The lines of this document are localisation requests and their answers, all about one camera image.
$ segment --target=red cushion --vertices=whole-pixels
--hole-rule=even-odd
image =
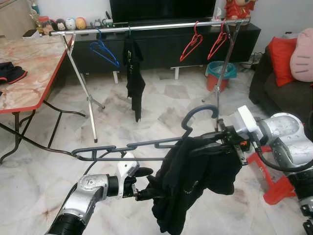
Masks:
[[[285,39],[276,37],[274,37],[269,44],[269,52],[276,75],[276,83],[279,87],[295,81],[291,74],[290,59],[296,44],[296,38]]]

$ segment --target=marble tabletop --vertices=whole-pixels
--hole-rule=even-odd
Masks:
[[[0,113],[22,112],[41,106],[66,55],[59,37],[4,41],[0,44],[0,63],[12,62],[27,71],[14,84],[1,84]]]

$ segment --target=metal rail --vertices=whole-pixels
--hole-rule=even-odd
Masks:
[[[249,19],[242,20],[228,20],[228,21],[207,21],[207,22],[199,22],[197,27],[199,26],[212,26],[219,24],[244,24],[249,23]],[[171,24],[158,24],[158,25],[144,25],[144,26],[132,26],[132,27],[121,27],[121,28],[102,28],[99,29],[101,33],[118,33],[118,32],[127,32],[127,31],[143,31],[143,30],[155,30],[155,29],[169,29],[169,28],[186,28],[193,27],[195,23],[171,23]],[[99,33],[97,29],[84,29],[84,30],[74,30],[74,31],[58,31],[51,32],[51,36],[65,36],[65,35],[74,35],[74,34],[87,34],[87,33]]]

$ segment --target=white wall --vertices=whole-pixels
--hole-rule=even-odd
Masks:
[[[110,0],[38,0],[40,15],[50,19],[84,17],[89,25],[111,13]]]
[[[51,19],[84,17],[88,24],[111,13],[110,0],[38,0],[38,5],[41,15]],[[258,0],[251,15],[262,30],[254,51],[264,51],[274,36],[313,27],[313,0]]]
[[[255,52],[263,52],[274,36],[313,27],[313,0],[258,0],[251,22],[261,28]]]

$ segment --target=hanger hook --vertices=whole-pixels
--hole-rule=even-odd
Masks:
[[[198,113],[198,112],[200,112],[202,110],[212,110],[212,112],[213,112],[212,113],[212,118],[217,118],[217,116],[219,114],[218,108],[216,106],[214,106],[214,105],[211,105],[211,104],[206,104],[206,105],[202,105],[202,106],[199,106],[197,108],[194,108],[189,113],[187,113],[187,115],[185,116],[185,118],[181,122],[181,127],[184,130],[186,130],[185,134],[183,135],[183,138],[189,136],[189,134],[192,132],[192,128],[187,125],[187,123],[190,120],[190,118],[194,114],[196,114],[196,113]]]
[[[102,34],[101,34],[100,29],[99,29],[99,28],[95,28],[95,29],[97,29],[97,30],[98,30],[98,32],[99,32],[99,34],[100,34],[100,35],[99,35],[99,40],[100,40],[100,41],[102,41]]]
[[[222,24],[221,24],[221,32],[224,32],[224,25],[227,24],[226,19],[223,20]]]
[[[196,22],[195,22],[195,26],[194,26],[194,31],[195,31],[195,34],[196,34],[196,35],[198,35],[198,33],[197,33],[197,23],[199,23],[199,21],[196,21]]]

